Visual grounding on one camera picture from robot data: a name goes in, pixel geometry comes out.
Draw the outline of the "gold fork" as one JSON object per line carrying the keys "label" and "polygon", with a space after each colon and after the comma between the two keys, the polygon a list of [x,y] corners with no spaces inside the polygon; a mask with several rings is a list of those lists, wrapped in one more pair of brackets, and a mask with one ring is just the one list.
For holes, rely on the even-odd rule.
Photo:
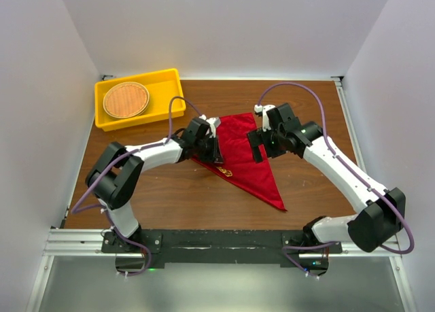
{"label": "gold fork", "polygon": [[216,169],[217,169],[220,173],[222,173],[223,175],[225,175],[226,177],[232,177],[232,176],[233,176],[232,171],[230,171],[230,170],[228,170],[228,169],[225,169],[225,168],[223,168],[223,167],[221,167],[221,166],[216,166]]}

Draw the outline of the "red cloth napkin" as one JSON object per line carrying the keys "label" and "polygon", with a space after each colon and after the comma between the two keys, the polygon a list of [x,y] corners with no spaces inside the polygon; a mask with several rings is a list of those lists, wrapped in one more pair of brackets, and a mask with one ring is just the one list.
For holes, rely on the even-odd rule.
{"label": "red cloth napkin", "polygon": [[[253,114],[223,116],[220,120],[217,137],[224,163],[201,162],[197,157],[192,160],[270,206],[285,211],[269,162],[257,163],[252,156],[247,134],[257,129]],[[232,171],[233,176],[226,177],[216,166]]]}

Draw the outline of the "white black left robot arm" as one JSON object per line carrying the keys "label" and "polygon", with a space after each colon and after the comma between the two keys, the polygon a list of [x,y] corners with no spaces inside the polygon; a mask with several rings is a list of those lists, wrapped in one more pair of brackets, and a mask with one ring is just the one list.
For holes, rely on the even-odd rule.
{"label": "white black left robot arm", "polygon": [[143,243],[141,226],[134,216],[131,198],[140,175],[150,169],[177,164],[191,158],[222,163],[217,136],[219,118],[193,118],[186,128],[160,141],[123,146],[110,143],[86,176],[86,195],[94,194],[106,209],[117,234],[116,243],[125,252]]}

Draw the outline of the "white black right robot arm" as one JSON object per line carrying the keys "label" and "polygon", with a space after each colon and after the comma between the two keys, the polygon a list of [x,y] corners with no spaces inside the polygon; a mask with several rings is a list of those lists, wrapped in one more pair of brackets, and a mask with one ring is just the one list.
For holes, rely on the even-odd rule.
{"label": "white black right robot arm", "polygon": [[406,197],[369,177],[344,155],[316,122],[301,124],[287,104],[255,105],[262,126],[247,134],[255,162],[292,153],[326,176],[351,204],[352,215],[320,216],[303,228],[304,248],[319,252],[329,242],[353,242],[364,252],[383,246],[403,229]]}

